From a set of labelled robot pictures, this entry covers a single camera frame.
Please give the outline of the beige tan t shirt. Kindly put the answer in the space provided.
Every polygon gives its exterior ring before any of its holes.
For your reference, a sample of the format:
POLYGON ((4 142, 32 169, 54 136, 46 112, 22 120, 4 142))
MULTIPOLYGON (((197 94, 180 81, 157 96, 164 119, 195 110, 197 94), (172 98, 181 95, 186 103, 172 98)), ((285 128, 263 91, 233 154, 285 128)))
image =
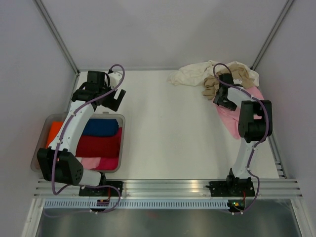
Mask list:
MULTIPOLYGON (((240 84, 245 89, 249 89, 254 86, 254 79, 250 77, 250 74, 245 66, 241 64, 232 64, 228 67, 232 73, 234 84, 240 84)), ((206 96, 208 100, 212 100, 215 97, 220 84, 215 76, 210 75, 204 79, 203 86, 205 88, 202 92, 203 96, 206 96)))

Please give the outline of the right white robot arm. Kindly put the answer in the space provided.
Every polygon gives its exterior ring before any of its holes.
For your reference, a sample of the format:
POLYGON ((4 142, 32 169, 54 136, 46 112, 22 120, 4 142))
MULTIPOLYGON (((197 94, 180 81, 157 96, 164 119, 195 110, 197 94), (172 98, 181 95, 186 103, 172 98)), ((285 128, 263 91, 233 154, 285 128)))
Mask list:
POLYGON ((225 183, 226 191, 237 195, 242 191, 243 183, 253 176, 250 165, 257 146, 272 133, 272 103, 255 97, 241 85, 235 84, 229 73, 221 74, 217 79, 219 89, 213 103, 228 112, 239 112, 237 132, 241 137, 241 144, 225 183))

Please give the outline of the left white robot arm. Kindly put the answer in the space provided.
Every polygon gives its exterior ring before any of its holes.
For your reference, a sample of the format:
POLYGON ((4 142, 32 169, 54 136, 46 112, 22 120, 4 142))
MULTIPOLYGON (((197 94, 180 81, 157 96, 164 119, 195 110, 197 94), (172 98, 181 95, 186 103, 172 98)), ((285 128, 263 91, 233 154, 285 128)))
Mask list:
POLYGON ((98 196, 107 192, 108 184, 101 172, 84 169, 75 152, 84 128, 98 106, 117 111, 125 90, 118 92, 125 70, 88 71, 84 82, 72 95, 69 112, 59 132, 47 148, 40 148, 37 160, 46 181, 67 186, 90 186, 98 196))

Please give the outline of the blue rolled t shirt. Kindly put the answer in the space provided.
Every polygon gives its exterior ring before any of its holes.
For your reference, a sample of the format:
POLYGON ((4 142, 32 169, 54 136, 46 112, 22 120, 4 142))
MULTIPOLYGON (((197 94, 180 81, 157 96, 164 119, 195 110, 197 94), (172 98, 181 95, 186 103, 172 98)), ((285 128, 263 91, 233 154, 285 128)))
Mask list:
POLYGON ((111 137, 117 134, 119 124, 116 119, 91 118, 83 132, 84 136, 111 137))

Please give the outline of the cream white t shirt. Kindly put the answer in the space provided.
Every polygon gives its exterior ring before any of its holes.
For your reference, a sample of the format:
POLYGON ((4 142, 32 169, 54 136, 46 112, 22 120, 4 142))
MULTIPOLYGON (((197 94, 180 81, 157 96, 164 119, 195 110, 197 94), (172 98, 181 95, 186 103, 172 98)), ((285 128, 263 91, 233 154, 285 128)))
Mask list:
POLYGON ((212 79, 215 83, 218 83, 214 73, 220 75, 232 72, 234 74, 233 79, 243 85, 247 87, 250 87, 251 84, 256 87, 259 86, 259 74, 247 65, 238 61, 232 61, 225 66, 216 66, 216 64, 216 61, 209 60, 181 67, 168 76, 167 82, 173 85, 202 86, 205 85, 207 79, 212 79))

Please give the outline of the grey plastic bin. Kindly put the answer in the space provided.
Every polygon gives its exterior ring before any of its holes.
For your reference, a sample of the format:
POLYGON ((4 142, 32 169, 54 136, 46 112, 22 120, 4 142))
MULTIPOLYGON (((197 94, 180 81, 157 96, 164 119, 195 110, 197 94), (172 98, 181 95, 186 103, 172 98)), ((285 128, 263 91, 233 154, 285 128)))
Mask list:
MULTIPOLYGON (((39 172, 40 171, 40 165, 37 160, 37 152, 40 148, 46 148, 46 142, 48 139, 48 134, 50 127, 54 121, 64 121, 66 118, 67 114, 62 113, 62 114, 52 114, 50 115, 44 122, 44 126, 42 128, 32 161, 31 161, 31 170, 34 172, 39 172)), ((122 128, 122 134, 121 134, 121 144, 120 144, 120 154, 119 154, 119 162, 118 162, 118 167, 113 170, 113 171, 102 171, 102 170, 96 170, 95 171, 101 171, 104 173, 114 173, 118 171, 121 165, 121 157, 122 157, 122 148, 123 148, 123 138, 124 138, 124 129, 125 129, 125 118, 122 115, 119 114, 109 114, 109 113, 102 113, 102 114, 94 114, 92 116, 92 119, 116 119, 119 125, 119 128, 122 128)))

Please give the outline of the dark red rolled t shirt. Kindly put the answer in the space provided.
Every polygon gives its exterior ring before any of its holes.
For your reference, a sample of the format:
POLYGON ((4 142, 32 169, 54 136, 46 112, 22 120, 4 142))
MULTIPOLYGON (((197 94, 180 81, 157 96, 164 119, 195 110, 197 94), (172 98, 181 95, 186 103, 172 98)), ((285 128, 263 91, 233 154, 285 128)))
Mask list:
POLYGON ((76 157, 118 158, 120 154, 122 128, 111 137, 81 136, 76 149, 76 157))

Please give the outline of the orange rolled t shirt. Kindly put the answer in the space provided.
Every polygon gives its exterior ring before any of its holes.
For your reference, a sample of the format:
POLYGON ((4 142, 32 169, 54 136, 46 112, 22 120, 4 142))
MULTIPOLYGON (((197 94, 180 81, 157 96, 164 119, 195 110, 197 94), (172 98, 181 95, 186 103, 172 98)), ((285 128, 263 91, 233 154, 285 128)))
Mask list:
POLYGON ((48 139, 46 142, 46 148, 49 147, 50 143, 55 139, 55 137, 58 135, 59 130, 61 129, 63 125, 62 121, 54 121, 50 127, 49 134, 48 134, 48 139))

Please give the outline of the magenta rolled t shirt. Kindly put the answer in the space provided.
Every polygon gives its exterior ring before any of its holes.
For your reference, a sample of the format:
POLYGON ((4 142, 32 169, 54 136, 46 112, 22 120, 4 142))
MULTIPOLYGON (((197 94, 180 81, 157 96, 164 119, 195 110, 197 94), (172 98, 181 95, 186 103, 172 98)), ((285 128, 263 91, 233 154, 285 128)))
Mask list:
POLYGON ((96 170, 102 170, 102 171, 113 171, 115 170, 119 165, 119 158, 100 158, 99 165, 95 168, 96 170))

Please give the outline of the light pink rolled t shirt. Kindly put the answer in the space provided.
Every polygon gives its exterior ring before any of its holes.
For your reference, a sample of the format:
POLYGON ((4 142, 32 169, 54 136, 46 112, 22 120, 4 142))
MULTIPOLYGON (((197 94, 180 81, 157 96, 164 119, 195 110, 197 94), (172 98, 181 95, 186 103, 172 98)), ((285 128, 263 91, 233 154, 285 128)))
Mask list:
POLYGON ((84 169, 96 169, 100 164, 100 157, 96 158, 80 158, 80 162, 84 169))

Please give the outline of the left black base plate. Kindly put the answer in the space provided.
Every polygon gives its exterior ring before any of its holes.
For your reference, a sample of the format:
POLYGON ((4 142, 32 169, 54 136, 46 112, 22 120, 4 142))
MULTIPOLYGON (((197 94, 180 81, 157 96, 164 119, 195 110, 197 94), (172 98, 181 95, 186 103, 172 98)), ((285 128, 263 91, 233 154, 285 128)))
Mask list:
POLYGON ((79 196, 80 197, 118 197, 118 192, 114 189, 116 188, 120 194, 123 191, 123 181, 114 181, 110 180, 106 182, 106 185, 110 187, 105 188, 84 188, 80 189, 79 196))

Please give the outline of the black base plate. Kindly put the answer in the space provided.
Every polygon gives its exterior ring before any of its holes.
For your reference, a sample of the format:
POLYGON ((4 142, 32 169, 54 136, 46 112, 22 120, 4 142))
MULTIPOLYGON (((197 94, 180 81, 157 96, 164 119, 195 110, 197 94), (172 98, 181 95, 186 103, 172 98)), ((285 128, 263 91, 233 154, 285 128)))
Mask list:
POLYGON ((210 190, 212 197, 254 197, 253 183, 230 183, 226 181, 210 181, 205 186, 210 190))
POLYGON ((116 188, 120 194, 123 191, 123 181, 114 181, 110 180, 106 182, 106 185, 110 187, 105 188, 84 188, 80 189, 79 196, 80 197, 118 197, 118 192, 114 189, 116 188))

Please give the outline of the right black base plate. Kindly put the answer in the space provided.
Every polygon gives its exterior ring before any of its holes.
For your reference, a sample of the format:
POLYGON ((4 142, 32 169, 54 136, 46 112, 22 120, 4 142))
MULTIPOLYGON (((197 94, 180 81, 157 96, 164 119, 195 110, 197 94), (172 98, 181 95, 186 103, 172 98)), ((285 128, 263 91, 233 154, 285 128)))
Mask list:
POLYGON ((212 197, 254 197, 253 183, 230 183, 226 181, 210 181, 205 186, 210 190, 212 197))

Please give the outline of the left aluminium frame post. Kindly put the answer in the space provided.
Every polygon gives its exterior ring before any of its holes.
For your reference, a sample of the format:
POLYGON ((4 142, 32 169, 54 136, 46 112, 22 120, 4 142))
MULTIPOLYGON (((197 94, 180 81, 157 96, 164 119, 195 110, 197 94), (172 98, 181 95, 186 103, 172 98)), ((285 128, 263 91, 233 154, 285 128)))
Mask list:
POLYGON ((33 3, 35 4, 36 8, 38 9, 39 13, 41 14, 44 22, 46 23, 48 29, 50 30, 52 36, 54 37, 56 43, 58 44, 62 54, 64 55, 66 61, 68 62, 69 66, 74 71, 75 75, 79 75, 79 69, 76 66, 75 61, 73 60, 65 42, 63 41, 52 17, 50 16, 44 2, 42 0, 34 0, 33 3))

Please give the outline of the aluminium frame post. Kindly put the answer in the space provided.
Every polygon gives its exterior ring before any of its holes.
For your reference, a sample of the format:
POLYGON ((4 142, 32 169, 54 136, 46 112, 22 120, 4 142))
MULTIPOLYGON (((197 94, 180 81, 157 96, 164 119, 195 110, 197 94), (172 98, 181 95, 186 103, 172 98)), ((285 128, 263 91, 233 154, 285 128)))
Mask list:
POLYGON ((280 11, 275 23, 273 24, 270 32, 268 33, 262 47, 260 48, 253 64, 251 65, 251 69, 252 70, 256 70, 258 65, 260 64, 262 58, 264 57, 265 53, 267 52, 269 46, 271 45, 272 41, 274 40, 277 32, 279 31, 282 23, 284 22, 284 20, 286 19, 288 13, 290 12, 293 4, 296 2, 296 0, 287 0, 282 8, 282 10, 280 11))
POLYGON ((52 36, 54 37, 56 43, 58 44, 62 54, 64 55, 66 61, 68 62, 69 66, 74 71, 75 75, 79 75, 79 69, 76 66, 75 61, 73 60, 65 42, 63 41, 52 17, 50 16, 44 2, 42 0, 34 0, 33 3, 35 4, 36 8, 38 9, 39 13, 41 14, 44 22, 46 23, 48 29, 50 30, 52 36))

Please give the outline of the right aluminium frame post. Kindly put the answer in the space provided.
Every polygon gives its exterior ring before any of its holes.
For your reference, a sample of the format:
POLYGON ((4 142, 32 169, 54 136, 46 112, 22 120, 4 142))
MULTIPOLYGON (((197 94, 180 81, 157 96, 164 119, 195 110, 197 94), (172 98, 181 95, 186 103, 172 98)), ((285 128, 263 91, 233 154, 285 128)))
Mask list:
POLYGON ((262 58, 264 57, 265 53, 267 52, 269 46, 271 45, 272 41, 274 40, 277 32, 279 31, 282 23, 284 22, 284 20, 286 19, 288 13, 290 12, 293 4, 296 2, 296 0, 287 0, 282 8, 282 10, 280 11, 275 23, 273 24, 270 32, 268 33, 262 47, 260 48, 253 64, 251 65, 251 69, 252 70, 256 70, 258 65, 260 64, 262 58))

